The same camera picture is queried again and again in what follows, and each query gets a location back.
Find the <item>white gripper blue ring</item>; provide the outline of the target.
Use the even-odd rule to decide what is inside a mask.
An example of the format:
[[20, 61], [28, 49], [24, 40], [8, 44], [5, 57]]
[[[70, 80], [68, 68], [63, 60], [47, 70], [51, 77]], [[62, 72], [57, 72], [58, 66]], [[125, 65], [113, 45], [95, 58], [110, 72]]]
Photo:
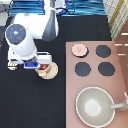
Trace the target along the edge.
[[37, 52], [36, 59], [24, 63], [25, 69], [39, 69], [44, 64], [51, 64], [52, 56], [49, 52]]

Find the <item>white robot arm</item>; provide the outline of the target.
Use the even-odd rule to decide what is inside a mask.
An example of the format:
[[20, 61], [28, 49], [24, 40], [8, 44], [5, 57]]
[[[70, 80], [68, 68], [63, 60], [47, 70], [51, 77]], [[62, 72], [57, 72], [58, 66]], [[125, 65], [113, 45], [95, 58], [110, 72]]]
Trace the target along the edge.
[[26, 69], [39, 69], [44, 64], [52, 63], [52, 56], [48, 52], [38, 52], [34, 43], [35, 39], [52, 41], [58, 36], [55, 0], [44, 0], [44, 9], [44, 15], [18, 13], [6, 28], [10, 70], [19, 65], [24, 65]]

